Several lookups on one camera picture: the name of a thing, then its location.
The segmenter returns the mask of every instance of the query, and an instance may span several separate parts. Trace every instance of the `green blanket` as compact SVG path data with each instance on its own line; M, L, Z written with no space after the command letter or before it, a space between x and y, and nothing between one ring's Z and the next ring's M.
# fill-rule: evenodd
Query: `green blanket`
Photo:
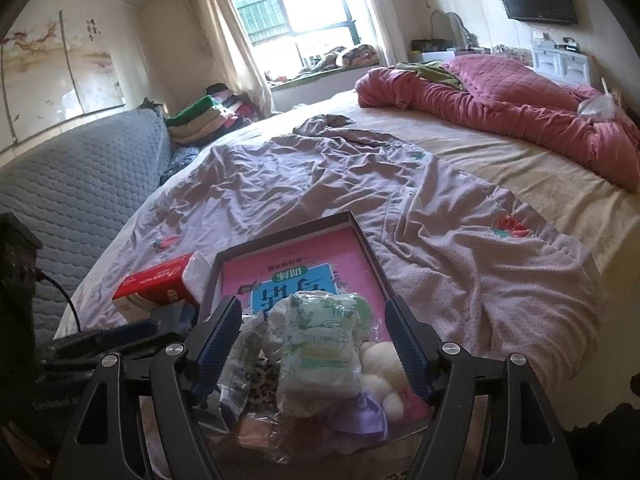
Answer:
M190 107L185 108L174 117L164 120L167 126L182 126L193 121L196 117L200 117L204 112L216 106L216 102L210 95L205 95L202 99L194 102Z
M447 85L456 90L466 91L460 80L442 68L442 61L425 61L422 63L398 63L398 70L410 70L431 83Z

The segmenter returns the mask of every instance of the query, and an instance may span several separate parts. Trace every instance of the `gray quilted headboard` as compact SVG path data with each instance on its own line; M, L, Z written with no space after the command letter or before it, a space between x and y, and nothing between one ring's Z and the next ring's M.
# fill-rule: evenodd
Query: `gray quilted headboard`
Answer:
M153 110L65 132L0 168L0 211L42 241L38 266L71 295L127 220L157 188L170 140ZM66 305L48 283L33 301L36 339L52 339Z

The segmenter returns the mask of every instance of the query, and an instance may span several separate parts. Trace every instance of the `plush toy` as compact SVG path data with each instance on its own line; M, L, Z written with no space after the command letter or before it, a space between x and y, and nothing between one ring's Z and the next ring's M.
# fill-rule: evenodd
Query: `plush toy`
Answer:
M399 393L409 387L402 363L391 342L365 342L360 348L362 390L382 404L386 420L398 422L404 416Z

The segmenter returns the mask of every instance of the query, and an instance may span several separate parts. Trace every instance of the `bed sheet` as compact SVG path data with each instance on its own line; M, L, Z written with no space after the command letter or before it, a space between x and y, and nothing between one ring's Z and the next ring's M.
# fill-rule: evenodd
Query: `bed sheet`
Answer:
M261 144L291 133L317 114L341 114L355 128L393 134L418 144L460 170L512 191L560 232L580 240L600 270L610 304L625 301L640 274L640 196L614 186L574 162L528 142L455 126L417 111L360 108L355 92L345 92L229 134L214 144ZM206 157L173 176L148 200L183 181ZM138 214L132 216L81 283L75 303L100 282L129 239ZM56 336L75 331L67 308Z

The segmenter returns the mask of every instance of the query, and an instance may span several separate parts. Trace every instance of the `pink quilted pillow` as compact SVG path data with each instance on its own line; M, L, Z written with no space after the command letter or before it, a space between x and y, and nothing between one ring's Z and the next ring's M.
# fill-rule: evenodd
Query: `pink quilted pillow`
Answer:
M470 54L456 57L443 68L460 79L471 95L493 110L508 105L578 110L579 101L571 92L514 59Z

